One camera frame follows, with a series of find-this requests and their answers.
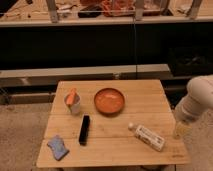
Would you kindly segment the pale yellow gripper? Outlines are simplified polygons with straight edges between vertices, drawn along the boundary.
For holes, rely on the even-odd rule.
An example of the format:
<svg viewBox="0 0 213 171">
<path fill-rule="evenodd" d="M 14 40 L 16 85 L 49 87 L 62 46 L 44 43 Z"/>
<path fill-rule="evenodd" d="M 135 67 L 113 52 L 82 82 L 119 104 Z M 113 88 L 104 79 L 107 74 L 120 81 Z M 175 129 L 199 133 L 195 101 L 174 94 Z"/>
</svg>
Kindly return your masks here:
<svg viewBox="0 0 213 171">
<path fill-rule="evenodd" d="M 191 126 L 185 122 L 177 121 L 175 123 L 175 128 L 173 131 L 173 137 L 175 139 L 180 139 L 185 136 L 191 129 Z"/>
</svg>

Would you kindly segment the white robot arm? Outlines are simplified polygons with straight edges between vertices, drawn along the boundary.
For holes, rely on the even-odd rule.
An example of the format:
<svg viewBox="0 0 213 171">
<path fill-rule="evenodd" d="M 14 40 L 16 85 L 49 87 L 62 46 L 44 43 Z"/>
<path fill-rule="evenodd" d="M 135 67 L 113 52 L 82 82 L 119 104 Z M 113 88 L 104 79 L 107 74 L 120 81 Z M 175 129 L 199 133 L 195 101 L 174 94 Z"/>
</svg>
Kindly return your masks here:
<svg viewBox="0 0 213 171">
<path fill-rule="evenodd" d="M 187 94 L 174 109 L 176 119 L 173 137 L 186 135 L 191 124 L 196 122 L 208 109 L 213 110 L 213 75 L 194 77 L 186 86 Z"/>
</svg>

